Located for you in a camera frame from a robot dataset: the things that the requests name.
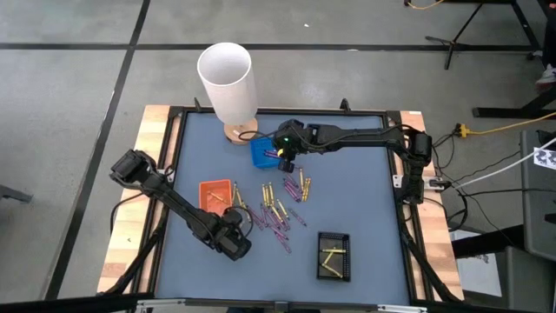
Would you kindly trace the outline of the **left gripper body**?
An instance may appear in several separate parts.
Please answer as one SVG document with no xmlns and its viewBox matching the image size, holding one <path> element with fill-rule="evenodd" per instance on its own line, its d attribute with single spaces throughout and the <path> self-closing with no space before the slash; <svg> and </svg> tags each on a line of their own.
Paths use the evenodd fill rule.
<svg viewBox="0 0 556 313">
<path fill-rule="evenodd" d="M 207 228 L 206 244 L 232 261 L 243 258 L 252 243 L 242 232 L 241 223 L 239 212 L 225 212 L 223 216 L 207 213 L 204 222 Z"/>
</svg>

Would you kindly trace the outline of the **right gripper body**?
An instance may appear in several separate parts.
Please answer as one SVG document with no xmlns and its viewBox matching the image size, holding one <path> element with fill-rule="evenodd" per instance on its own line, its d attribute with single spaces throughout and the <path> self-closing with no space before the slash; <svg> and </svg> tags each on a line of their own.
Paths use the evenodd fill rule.
<svg viewBox="0 0 556 313">
<path fill-rule="evenodd" d="M 290 119 L 278 127 L 272 141 L 279 157 L 294 159 L 296 155 L 308 153 L 310 139 L 311 129 L 296 119 Z"/>
</svg>

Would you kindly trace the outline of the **grey cabinet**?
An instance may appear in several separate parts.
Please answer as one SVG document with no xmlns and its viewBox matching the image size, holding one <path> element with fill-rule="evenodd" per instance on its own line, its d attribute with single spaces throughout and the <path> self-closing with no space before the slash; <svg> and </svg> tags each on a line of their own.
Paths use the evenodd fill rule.
<svg viewBox="0 0 556 313">
<path fill-rule="evenodd" d="M 535 256 L 556 262 L 556 223 L 546 215 L 556 216 L 556 169 L 535 163 L 531 156 L 521 167 L 524 238 L 526 250 Z"/>
</svg>

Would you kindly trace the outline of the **person's shoe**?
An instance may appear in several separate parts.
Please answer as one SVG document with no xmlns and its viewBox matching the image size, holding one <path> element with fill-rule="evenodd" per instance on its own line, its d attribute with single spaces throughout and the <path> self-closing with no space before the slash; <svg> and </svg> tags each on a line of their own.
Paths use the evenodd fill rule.
<svg viewBox="0 0 556 313">
<path fill-rule="evenodd" d="M 548 64 L 540 78 L 535 82 L 535 88 L 538 92 L 544 92 L 554 85 L 556 85 L 556 67 Z"/>
</svg>

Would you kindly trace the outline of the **wooden side board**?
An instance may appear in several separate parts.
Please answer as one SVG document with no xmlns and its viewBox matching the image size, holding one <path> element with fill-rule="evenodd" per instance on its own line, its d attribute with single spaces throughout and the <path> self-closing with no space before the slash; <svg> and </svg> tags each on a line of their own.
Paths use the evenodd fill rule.
<svg viewBox="0 0 556 313">
<path fill-rule="evenodd" d="M 410 125 L 417 130 L 425 131 L 424 119 L 420 111 L 402 110 L 400 111 L 401 122 Z M 439 276 L 440 280 L 448 287 L 450 292 L 464 300 L 463 290 L 460 285 L 460 275 L 453 254 L 453 248 L 448 231 L 446 213 L 440 206 L 442 204 L 440 193 L 433 190 L 425 190 L 425 201 L 417 206 L 416 213 L 411 213 L 409 206 L 403 207 L 404 220 L 412 217 L 413 220 L 407 221 L 407 227 L 415 241 L 422 239 L 424 251 L 429 264 Z M 417 225 L 420 226 L 420 235 L 415 235 Z M 412 284 L 417 299 L 426 300 L 427 292 L 429 298 L 440 301 L 440 296 L 436 291 L 426 291 L 425 277 L 420 270 L 419 264 L 410 254 L 413 278 Z"/>
<path fill-rule="evenodd" d="M 168 105 L 146 106 L 135 141 L 136 149 L 162 162 L 163 167 L 169 166 L 173 161 L 181 125 L 180 118 L 169 118 L 169 113 Z M 150 208 L 147 197 L 132 197 L 136 195 L 138 192 L 135 190 L 124 190 L 120 196 L 124 203 L 114 216 L 114 228 L 97 285 L 99 292 L 108 290 L 116 283 L 162 218 L 160 203 Z"/>
</svg>

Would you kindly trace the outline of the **black stand base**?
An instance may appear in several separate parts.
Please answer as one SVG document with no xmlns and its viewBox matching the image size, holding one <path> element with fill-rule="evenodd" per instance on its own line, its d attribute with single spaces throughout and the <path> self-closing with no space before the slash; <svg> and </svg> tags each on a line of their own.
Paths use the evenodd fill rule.
<svg viewBox="0 0 556 313">
<path fill-rule="evenodd" d="M 556 0 L 533 0 L 546 18 L 544 42 L 540 44 L 528 24 L 525 14 L 519 7 L 517 0 L 511 0 L 514 13 L 522 24 L 527 39 L 533 45 L 527 53 L 526 59 L 537 57 L 547 67 L 551 65 L 556 70 Z M 489 108 L 475 107 L 473 116 L 479 118 L 508 118 L 533 120 L 541 117 L 556 119 L 556 82 L 541 91 L 533 100 L 518 108 Z"/>
</svg>

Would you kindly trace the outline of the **grey metal foot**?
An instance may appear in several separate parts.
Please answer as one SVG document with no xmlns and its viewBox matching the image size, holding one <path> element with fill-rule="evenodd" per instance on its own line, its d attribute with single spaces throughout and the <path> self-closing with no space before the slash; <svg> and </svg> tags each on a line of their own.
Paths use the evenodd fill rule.
<svg viewBox="0 0 556 313">
<path fill-rule="evenodd" d="M 32 195 L 0 184 L 0 199 L 13 199 L 21 203 L 29 203 L 32 199 Z"/>
</svg>

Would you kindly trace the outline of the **grey storage box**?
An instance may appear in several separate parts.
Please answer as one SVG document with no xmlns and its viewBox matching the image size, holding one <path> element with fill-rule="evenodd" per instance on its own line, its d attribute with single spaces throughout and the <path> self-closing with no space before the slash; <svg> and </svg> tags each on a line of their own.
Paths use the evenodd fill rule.
<svg viewBox="0 0 556 313">
<path fill-rule="evenodd" d="M 457 260 L 465 301 L 505 310 L 553 313 L 556 263 L 508 247 Z"/>
</svg>

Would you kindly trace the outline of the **black tripod stand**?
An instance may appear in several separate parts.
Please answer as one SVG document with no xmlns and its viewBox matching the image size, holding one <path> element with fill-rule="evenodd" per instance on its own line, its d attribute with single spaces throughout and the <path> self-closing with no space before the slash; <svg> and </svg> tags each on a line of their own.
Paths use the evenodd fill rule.
<svg viewBox="0 0 556 313">
<path fill-rule="evenodd" d="M 526 60 L 533 60 L 536 52 L 541 51 L 540 43 L 534 35 L 530 23 L 525 17 L 525 13 L 519 7 L 517 0 L 447 0 L 451 3 L 476 3 L 473 12 L 467 20 L 461 25 L 458 32 L 452 39 L 443 39 L 439 37 L 425 36 L 428 42 L 439 43 L 442 47 L 447 49 L 447 54 L 444 62 L 444 69 L 450 68 L 453 55 L 455 52 L 525 52 Z M 492 5 L 509 5 L 514 15 L 517 17 L 520 28 L 526 36 L 527 44 L 469 44 L 460 41 L 461 36 L 467 30 L 468 26 L 475 19 L 478 13 L 486 4 Z"/>
</svg>

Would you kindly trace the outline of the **orange plastic basket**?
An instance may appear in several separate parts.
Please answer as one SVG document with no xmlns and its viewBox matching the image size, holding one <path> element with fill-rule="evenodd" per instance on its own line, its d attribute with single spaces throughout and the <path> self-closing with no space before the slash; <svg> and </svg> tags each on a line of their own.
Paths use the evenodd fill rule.
<svg viewBox="0 0 556 313">
<path fill-rule="evenodd" d="M 222 203 L 208 194 L 212 191 L 224 198 L 228 204 Z M 221 216 L 225 209 L 232 205 L 232 185 L 229 179 L 202 181 L 199 183 L 199 205 L 202 210 Z"/>
</svg>

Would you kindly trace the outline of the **white marker paper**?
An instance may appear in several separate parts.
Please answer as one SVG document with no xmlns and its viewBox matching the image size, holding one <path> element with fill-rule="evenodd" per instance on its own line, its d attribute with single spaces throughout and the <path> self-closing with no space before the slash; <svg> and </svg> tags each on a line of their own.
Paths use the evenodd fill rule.
<svg viewBox="0 0 556 313">
<path fill-rule="evenodd" d="M 556 151 L 535 148 L 533 152 L 533 163 L 535 165 L 556 170 Z"/>
</svg>

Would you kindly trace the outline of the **black plastic basket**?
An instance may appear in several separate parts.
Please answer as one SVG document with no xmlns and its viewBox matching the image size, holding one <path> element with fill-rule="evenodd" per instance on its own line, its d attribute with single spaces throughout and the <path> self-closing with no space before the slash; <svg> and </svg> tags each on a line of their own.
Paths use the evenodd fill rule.
<svg viewBox="0 0 556 313">
<path fill-rule="evenodd" d="M 321 263 L 326 259 L 328 253 L 322 253 L 323 249 L 344 249 L 346 254 L 333 254 L 328 265 L 339 271 L 343 278 L 339 278 L 333 273 L 321 267 Z M 351 256 L 350 256 L 350 236 L 343 233 L 319 232 L 317 248 L 317 270 L 316 277 L 321 280 L 351 281 Z"/>
</svg>

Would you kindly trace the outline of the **blue plastic basket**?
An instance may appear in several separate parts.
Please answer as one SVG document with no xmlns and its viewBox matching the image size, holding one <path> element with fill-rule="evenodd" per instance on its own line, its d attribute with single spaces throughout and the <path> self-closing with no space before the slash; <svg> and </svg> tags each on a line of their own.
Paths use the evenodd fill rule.
<svg viewBox="0 0 556 313">
<path fill-rule="evenodd" d="M 258 169 L 276 168 L 280 158 L 264 156 L 265 150 L 276 152 L 272 140 L 268 137 L 257 138 L 250 142 L 251 159 L 253 165 Z"/>
</svg>

